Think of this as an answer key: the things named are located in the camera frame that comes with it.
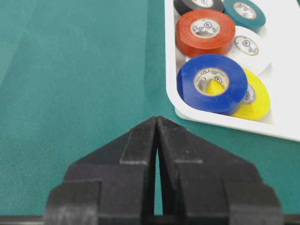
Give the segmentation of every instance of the yellow electrical tape roll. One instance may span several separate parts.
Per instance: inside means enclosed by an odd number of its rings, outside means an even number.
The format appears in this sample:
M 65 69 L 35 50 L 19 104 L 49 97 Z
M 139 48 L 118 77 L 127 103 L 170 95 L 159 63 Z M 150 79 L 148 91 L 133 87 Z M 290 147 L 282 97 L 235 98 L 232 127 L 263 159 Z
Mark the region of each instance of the yellow electrical tape roll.
M 247 120 L 260 120 L 270 110 L 270 97 L 268 91 L 260 79 L 245 70 L 248 79 L 247 93 L 242 100 L 238 110 L 232 115 Z M 222 92 L 223 86 L 216 82 L 211 81 L 206 87 L 206 93 L 217 94 Z

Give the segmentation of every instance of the white electrical tape roll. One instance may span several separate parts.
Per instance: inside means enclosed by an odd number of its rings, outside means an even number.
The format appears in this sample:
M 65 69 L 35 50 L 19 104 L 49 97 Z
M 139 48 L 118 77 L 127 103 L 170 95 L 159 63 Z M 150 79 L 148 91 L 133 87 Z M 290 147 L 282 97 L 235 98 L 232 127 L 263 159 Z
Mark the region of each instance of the white electrical tape roll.
M 253 74 L 260 75 L 270 64 L 270 55 L 263 40 L 247 28 L 235 26 L 235 30 L 233 45 L 225 56 Z

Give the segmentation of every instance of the red electrical tape roll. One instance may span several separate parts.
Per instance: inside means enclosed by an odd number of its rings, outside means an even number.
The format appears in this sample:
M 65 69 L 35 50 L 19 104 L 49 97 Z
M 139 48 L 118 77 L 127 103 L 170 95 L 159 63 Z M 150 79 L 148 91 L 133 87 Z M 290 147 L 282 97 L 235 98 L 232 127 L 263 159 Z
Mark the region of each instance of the red electrical tape roll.
M 211 9 L 193 10 L 176 24 L 176 46 L 189 57 L 229 52 L 235 24 L 227 15 Z

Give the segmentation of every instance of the blue electrical tape roll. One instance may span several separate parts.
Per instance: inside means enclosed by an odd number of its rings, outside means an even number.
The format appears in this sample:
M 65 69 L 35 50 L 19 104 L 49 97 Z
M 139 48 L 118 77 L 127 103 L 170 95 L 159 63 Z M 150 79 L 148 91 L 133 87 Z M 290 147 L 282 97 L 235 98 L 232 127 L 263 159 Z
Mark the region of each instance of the blue electrical tape roll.
M 266 23 L 262 10 L 249 0 L 224 0 L 224 13 L 232 18 L 235 25 L 246 27 L 254 32 Z
M 223 91 L 205 93 L 209 82 L 216 81 Z M 191 59 L 177 75 L 177 91 L 182 100 L 194 109 L 233 114 L 239 107 L 248 88 L 244 70 L 233 60 L 222 55 L 207 54 Z

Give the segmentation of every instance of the green fabric surface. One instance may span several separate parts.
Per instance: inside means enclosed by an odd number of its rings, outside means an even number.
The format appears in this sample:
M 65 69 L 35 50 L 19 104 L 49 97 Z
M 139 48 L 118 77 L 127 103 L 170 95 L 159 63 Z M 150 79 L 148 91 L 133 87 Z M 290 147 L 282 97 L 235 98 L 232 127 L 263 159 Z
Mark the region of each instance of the green fabric surface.
M 0 53 L 1 215 L 42 214 L 70 163 L 153 115 L 251 161 L 300 212 L 300 143 L 176 116 L 163 0 L 3 0 Z

